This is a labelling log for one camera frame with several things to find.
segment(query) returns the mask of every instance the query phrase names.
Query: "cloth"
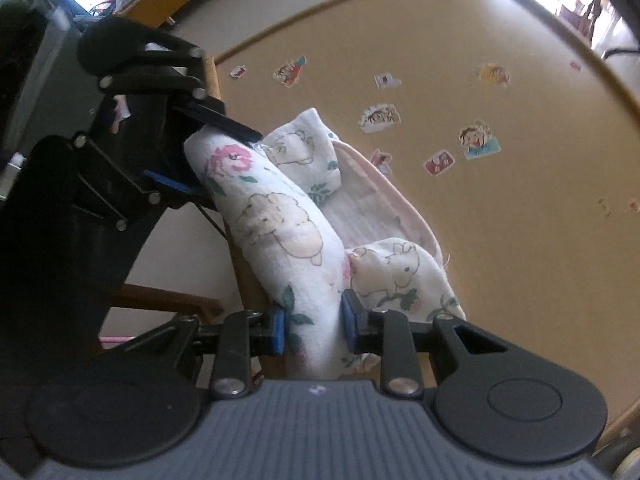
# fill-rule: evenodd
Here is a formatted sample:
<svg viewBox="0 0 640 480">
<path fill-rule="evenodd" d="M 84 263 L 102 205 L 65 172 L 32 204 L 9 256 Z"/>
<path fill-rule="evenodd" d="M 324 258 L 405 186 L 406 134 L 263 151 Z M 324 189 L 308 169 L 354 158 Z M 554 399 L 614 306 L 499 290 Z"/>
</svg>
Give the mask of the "cloth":
<svg viewBox="0 0 640 480">
<path fill-rule="evenodd" d="M 333 379 L 379 360 L 346 347 L 340 295 L 348 286 L 368 309 L 400 310 L 418 322 L 445 311 L 464 319 L 424 219 L 314 108 L 253 149 L 206 127 L 184 151 L 285 310 L 290 376 Z"/>
<path fill-rule="evenodd" d="M 203 128 L 184 153 L 267 295 L 286 312 L 287 373 L 340 376 L 350 356 L 339 308 L 349 264 L 334 229 L 267 157 L 223 132 Z"/>
</svg>

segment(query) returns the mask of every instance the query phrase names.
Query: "pink fabric edge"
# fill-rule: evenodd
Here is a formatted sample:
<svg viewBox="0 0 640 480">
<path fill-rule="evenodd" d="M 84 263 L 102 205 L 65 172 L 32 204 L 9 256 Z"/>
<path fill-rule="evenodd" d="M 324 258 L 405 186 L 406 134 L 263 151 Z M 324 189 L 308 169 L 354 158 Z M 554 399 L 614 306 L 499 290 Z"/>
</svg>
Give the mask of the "pink fabric edge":
<svg viewBox="0 0 640 480">
<path fill-rule="evenodd" d="M 378 169 L 367 160 L 358 150 L 353 146 L 342 142 L 341 140 L 332 139 L 334 148 L 340 149 L 347 153 L 365 172 L 367 177 L 378 187 L 378 189 L 389 200 L 389 203 L 396 208 L 398 214 L 403 215 L 407 223 L 420 233 L 420 238 L 424 241 L 431 239 L 431 243 L 435 250 L 435 254 L 431 250 L 427 249 L 431 256 L 434 257 L 439 266 L 443 266 L 444 260 L 442 258 L 442 251 L 440 250 L 440 244 L 438 239 L 431 231 L 429 224 L 422 218 L 422 215 L 418 213 L 416 208 L 396 189 L 396 187 L 389 182 Z"/>
</svg>

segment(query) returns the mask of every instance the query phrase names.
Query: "white floor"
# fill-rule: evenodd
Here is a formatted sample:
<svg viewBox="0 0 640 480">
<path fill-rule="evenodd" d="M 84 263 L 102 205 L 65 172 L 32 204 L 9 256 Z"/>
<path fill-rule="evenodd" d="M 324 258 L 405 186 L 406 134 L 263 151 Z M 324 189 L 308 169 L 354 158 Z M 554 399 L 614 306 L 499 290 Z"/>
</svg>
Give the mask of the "white floor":
<svg viewBox="0 0 640 480">
<path fill-rule="evenodd" d="M 275 23 L 325 0 L 206 0 L 178 22 L 174 33 L 216 56 Z M 224 240 L 193 205 L 162 216 L 127 280 L 242 308 Z M 133 336 L 167 322 L 165 312 L 111 309 L 101 335 Z"/>
</svg>

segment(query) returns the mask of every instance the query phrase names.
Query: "wooden tabletop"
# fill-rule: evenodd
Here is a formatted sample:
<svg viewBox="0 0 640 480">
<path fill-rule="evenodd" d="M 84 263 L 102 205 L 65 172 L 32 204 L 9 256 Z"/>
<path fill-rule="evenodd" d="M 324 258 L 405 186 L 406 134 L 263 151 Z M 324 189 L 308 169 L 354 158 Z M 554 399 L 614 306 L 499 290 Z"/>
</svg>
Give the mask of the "wooden tabletop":
<svg viewBox="0 0 640 480">
<path fill-rule="evenodd" d="M 299 82 L 272 73 L 306 57 Z M 228 114 L 268 134 L 309 107 L 392 183 L 438 237 L 468 318 L 584 375 L 609 420 L 640 397 L 640 114 L 588 47 L 532 0 L 335 0 L 219 60 Z M 495 63 L 508 86 L 479 80 Z M 246 65 L 241 79 L 230 70 Z M 374 76 L 402 81 L 379 90 Z M 358 126 L 371 105 L 401 123 Z M 499 153 L 467 160 L 489 125 Z M 439 150 L 456 162 L 439 176 Z"/>
</svg>

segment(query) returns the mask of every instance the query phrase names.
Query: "screw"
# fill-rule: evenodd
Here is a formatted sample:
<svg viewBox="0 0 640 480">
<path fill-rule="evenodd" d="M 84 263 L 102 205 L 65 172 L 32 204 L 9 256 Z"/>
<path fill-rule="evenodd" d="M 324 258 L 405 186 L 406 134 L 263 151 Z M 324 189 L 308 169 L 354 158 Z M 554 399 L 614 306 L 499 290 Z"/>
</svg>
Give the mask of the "screw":
<svg viewBox="0 0 640 480">
<path fill-rule="evenodd" d="M 105 88 L 109 88 L 111 86 L 111 83 L 113 83 L 113 77 L 111 77 L 110 75 L 106 75 L 102 79 L 100 79 L 100 88 L 102 88 L 103 90 Z"/>
<path fill-rule="evenodd" d="M 189 49 L 189 55 L 191 57 L 204 57 L 204 50 L 197 46 L 194 46 Z"/>
<path fill-rule="evenodd" d="M 237 395 L 244 391 L 246 386 L 240 379 L 225 378 L 218 379 L 213 383 L 213 389 L 223 395 Z"/>
<path fill-rule="evenodd" d="M 76 148 L 82 148 L 86 143 L 86 135 L 78 135 L 76 140 L 74 140 L 74 146 Z"/>
<path fill-rule="evenodd" d="M 194 88 L 191 91 L 191 95 L 193 96 L 194 99 L 198 99 L 199 101 L 202 101 L 203 99 L 207 98 L 207 91 L 204 88 Z"/>
<path fill-rule="evenodd" d="M 160 193 L 158 193 L 157 191 L 153 191 L 149 193 L 149 196 L 147 197 L 147 199 L 149 200 L 149 203 L 151 205 L 156 205 L 160 203 Z"/>
<path fill-rule="evenodd" d="M 388 382 L 387 387 L 396 395 L 411 395 L 418 391 L 420 384 L 408 377 L 396 377 Z"/>
</svg>

